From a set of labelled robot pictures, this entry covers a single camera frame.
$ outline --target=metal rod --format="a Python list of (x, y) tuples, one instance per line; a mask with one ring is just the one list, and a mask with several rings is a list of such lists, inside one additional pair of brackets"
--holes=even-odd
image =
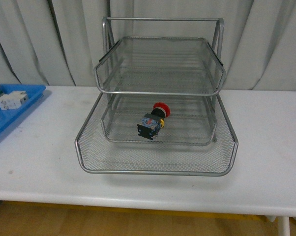
[(108, 48), (108, 36), (107, 36), (107, 17), (102, 18), (102, 39), (103, 39), (103, 52), (106, 54)]
[(290, 223), (288, 216), (278, 216), (278, 236), (290, 236)]
[(219, 18), (219, 38), (218, 38), (218, 48), (217, 48), (217, 56), (221, 59), (221, 51), (222, 51), (222, 38), (223, 38), (223, 30), (225, 27), (225, 21), (223, 18)]
[(141, 18), (141, 17), (108, 17), (117, 21), (219, 21), (220, 18)]
[(213, 39), (212, 39), (212, 44), (211, 44), (211, 47), (214, 51), (215, 51), (216, 43), (217, 43), (217, 39), (218, 39), (218, 32), (219, 32), (219, 21), (217, 21), (217, 23), (216, 23), (215, 33), (213, 34)]

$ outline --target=table leg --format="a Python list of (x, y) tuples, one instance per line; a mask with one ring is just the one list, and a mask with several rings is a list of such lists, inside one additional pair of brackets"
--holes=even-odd
[(288, 216), (278, 216), (278, 235), (290, 236), (290, 223)]

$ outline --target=white curtain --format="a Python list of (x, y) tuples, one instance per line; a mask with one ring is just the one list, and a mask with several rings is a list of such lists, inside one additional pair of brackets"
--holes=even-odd
[[(296, 0), (0, 0), (0, 83), (94, 86), (101, 19), (223, 17), (225, 89), (296, 90)], [(201, 36), (214, 24), (113, 22), (124, 35)]]
[(94, 86), (105, 0), (0, 0), (0, 83)]

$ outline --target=silver metal frame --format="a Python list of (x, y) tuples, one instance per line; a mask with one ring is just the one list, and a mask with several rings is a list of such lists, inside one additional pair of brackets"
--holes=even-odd
[(110, 49), (111, 45), (114, 45), (113, 31), (111, 27), (111, 21), (208, 21), (216, 22), (216, 28), (212, 39), (211, 47), (216, 48), (217, 45), (217, 56), (221, 58), (222, 50), (222, 39), (224, 31), (224, 20), (223, 18), (140, 18), (140, 17), (103, 17), (102, 19), (102, 37), (103, 37), (103, 52), (106, 54)]
[[(223, 65), (220, 61), (221, 58), (221, 51), (222, 51), (222, 39), (223, 39), (223, 31), (224, 31), (224, 20), (223, 18), (123, 18), (123, 17), (104, 17), (102, 19), (102, 36), (103, 36), (103, 52), (104, 52), (104, 57), (101, 59), (105, 59), (106, 57), (109, 56), (110, 51), (112, 51), (113, 46), (115, 45), (114, 41), (114, 36), (112, 32), (112, 27), (111, 27), (111, 21), (116, 20), (116, 21), (203, 21), (203, 22), (216, 22), (216, 27), (214, 31), (214, 36), (211, 44), (211, 49), (213, 50), (213, 53), (216, 55), (219, 60), (219, 63)], [(228, 115), (226, 113), (226, 110), (222, 104), (220, 95), (218, 93), (215, 93), (211, 97), (212, 99), (212, 106), (215, 107), (215, 101), (216, 98), (218, 100), (218, 103), (220, 105), (221, 111), (223, 113), (223, 116), (225, 117), (225, 121), (227, 123), (227, 126), (229, 127), (229, 130), (231, 132), (231, 135), (234, 139), (234, 146), (231, 154), (231, 160), (228, 169), (226, 169), (222, 173), (207, 173), (207, 172), (189, 172), (189, 171), (183, 171), (183, 172), (178, 172), (178, 171), (127, 171), (127, 170), (90, 170), (86, 168), (83, 164), (82, 156), (81, 156), (81, 150), (79, 146), (79, 138), (82, 135), (86, 125), (88, 124), (94, 110), (96, 109), (101, 97), (104, 95), (104, 93), (101, 93), (96, 100), (92, 110), (90, 111), (87, 119), (85, 120), (82, 128), (80, 129), (76, 139), (75, 139), (75, 148), (76, 152), (78, 155), (78, 160), (79, 164), (82, 167), (82, 169), (88, 173), (92, 174), (142, 174), (142, 175), (180, 175), (180, 176), (211, 176), (211, 177), (219, 177), (219, 176), (224, 176), (226, 175), (233, 167), (236, 153), (237, 153), (237, 147), (238, 147), (238, 140), (236, 137), (236, 134), (231, 126), (230, 120), (228, 118)], [(107, 94), (108, 96), (108, 101), (111, 98), (111, 94)]]

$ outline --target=metal mesh tray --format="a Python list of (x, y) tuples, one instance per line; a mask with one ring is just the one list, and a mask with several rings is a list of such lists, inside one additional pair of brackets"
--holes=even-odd
[(75, 141), (79, 163), (94, 174), (223, 176), (233, 166), (237, 138), (219, 95), (217, 101), (215, 142), (206, 146), (147, 145), (107, 141), (101, 118), (108, 102), (101, 94)]
[[(165, 127), (153, 140), (138, 136), (137, 123), (160, 101), (171, 109), (171, 115), (165, 118)], [(111, 142), (205, 146), (213, 138), (217, 120), (209, 97), (115, 94), (101, 124)]]
[(203, 38), (124, 37), (94, 69), (103, 93), (212, 96), (226, 72)]

